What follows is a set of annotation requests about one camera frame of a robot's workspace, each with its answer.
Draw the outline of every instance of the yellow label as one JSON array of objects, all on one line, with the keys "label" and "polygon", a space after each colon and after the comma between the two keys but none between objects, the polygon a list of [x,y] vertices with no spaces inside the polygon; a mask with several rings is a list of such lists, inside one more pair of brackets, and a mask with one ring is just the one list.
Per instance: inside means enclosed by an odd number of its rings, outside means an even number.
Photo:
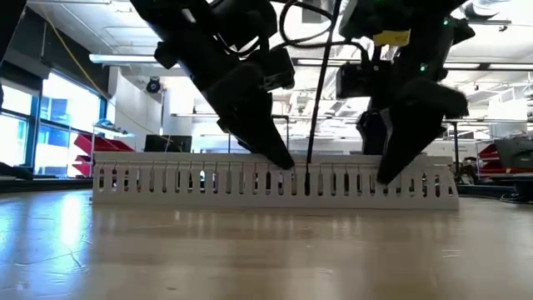
[{"label": "yellow label", "polygon": [[409,45],[410,38],[411,30],[403,32],[384,30],[382,33],[375,35],[373,40],[376,46],[391,45],[396,47],[404,47]]}]

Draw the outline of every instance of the camera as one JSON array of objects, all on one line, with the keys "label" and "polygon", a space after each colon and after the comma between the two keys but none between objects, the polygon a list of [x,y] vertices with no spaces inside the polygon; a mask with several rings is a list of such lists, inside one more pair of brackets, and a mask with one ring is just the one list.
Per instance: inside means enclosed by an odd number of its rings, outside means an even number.
[{"label": "camera", "polygon": [[161,91],[161,83],[159,82],[159,77],[151,77],[150,82],[147,85],[147,92],[159,93],[160,91]]}]

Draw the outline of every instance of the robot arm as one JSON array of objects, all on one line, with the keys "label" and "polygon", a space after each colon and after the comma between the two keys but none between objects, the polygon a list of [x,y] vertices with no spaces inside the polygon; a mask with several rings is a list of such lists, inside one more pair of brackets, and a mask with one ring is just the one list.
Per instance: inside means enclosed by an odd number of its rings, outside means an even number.
[{"label": "robot arm", "polygon": [[[353,0],[340,34],[374,40],[372,62],[346,64],[337,74],[337,96],[371,97],[358,130],[363,152],[382,155],[377,180],[388,184],[444,128],[443,117],[468,115],[466,97],[438,82],[453,45],[475,36],[466,20],[451,12],[466,0]],[[380,60],[381,45],[399,49],[392,61]]]},{"label": "robot arm", "polygon": [[[132,0],[139,15],[161,38],[155,53],[165,68],[178,64],[220,120],[218,125],[253,153],[281,168],[294,162],[271,119],[275,88],[294,85],[285,48],[269,49],[277,18],[268,0]],[[246,58],[239,50],[257,42]]]}]

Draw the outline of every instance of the window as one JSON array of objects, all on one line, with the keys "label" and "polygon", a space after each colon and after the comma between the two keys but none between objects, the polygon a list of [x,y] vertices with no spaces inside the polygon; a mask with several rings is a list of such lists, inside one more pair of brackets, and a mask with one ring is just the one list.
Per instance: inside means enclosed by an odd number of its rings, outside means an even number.
[{"label": "window", "polygon": [[68,165],[68,131],[41,125],[37,138],[35,173],[65,177]]},{"label": "window", "polygon": [[10,166],[23,165],[26,159],[27,121],[2,115],[0,128],[0,162]]},{"label": "window", "polygon": [[87,156],[74,145],[78,133],[41,125],[37,138],[35,173],[74,178],[82,173],[74,165],[87,164],[78,161],[78,156]]},{"label": "window", "polygon": [[42,85],[41,119],[91,132],[100,118],[100,97],[50,73]]},{"label": "window", "polygon": [[2,109],[7,109],[15,113],[29,115],[32,111],[32,95],[19,91],[15,88],[2,85],[3,105]]}]

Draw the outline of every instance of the desk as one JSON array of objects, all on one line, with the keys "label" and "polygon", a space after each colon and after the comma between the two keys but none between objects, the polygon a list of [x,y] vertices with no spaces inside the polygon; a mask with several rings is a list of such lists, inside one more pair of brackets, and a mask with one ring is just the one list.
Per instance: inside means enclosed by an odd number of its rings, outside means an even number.
[{"label": "desk", "polygon": [[0,198],[0,299],[533,299],[533,210],[93,206]]}]

